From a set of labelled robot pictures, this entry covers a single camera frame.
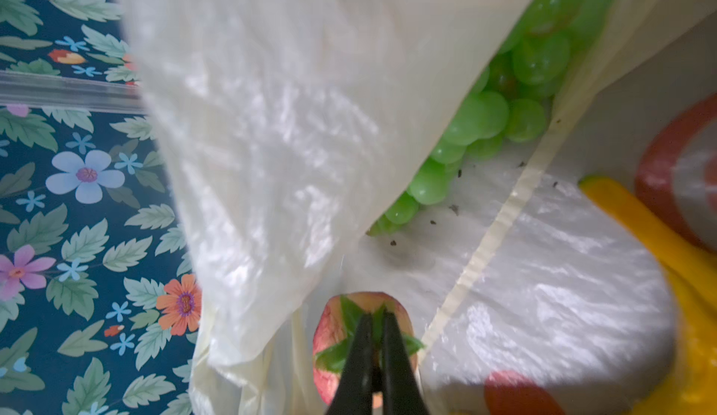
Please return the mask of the cream plastic bag orange print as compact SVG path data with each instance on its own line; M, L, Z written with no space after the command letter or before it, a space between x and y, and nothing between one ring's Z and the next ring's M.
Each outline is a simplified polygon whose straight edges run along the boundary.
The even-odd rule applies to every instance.
M716 0L613 0L545 133L379 237L531 0L119 1L204 293L195 413L323 413L312 337L360 291L408 310L435 414L631 414L670 372L662 269L578 183L716 255Z

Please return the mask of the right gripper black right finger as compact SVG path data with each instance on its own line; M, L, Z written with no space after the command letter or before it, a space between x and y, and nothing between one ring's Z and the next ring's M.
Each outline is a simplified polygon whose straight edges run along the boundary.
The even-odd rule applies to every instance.
M383 317L381 346L383 413L387 415L428 415L396 316Z

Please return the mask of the red fake strawberry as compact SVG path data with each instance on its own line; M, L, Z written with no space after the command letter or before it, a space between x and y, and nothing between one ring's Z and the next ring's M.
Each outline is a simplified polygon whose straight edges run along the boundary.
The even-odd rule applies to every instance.
M415 371L418 352L425 345L415 337L409 313L395 297L383 292L357 292L336 295L325 305L313 337L312 355L315 387L326 405L334 400L360 319L365 314L371 316L373 323L373 365L383 367L383 319L387 313L397 319L403 346Z

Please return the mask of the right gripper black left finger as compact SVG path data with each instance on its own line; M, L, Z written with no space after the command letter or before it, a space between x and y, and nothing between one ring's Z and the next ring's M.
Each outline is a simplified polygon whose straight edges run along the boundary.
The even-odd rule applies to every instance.
M326 415L369 415L373 412L373 318L358 322L336 394Z

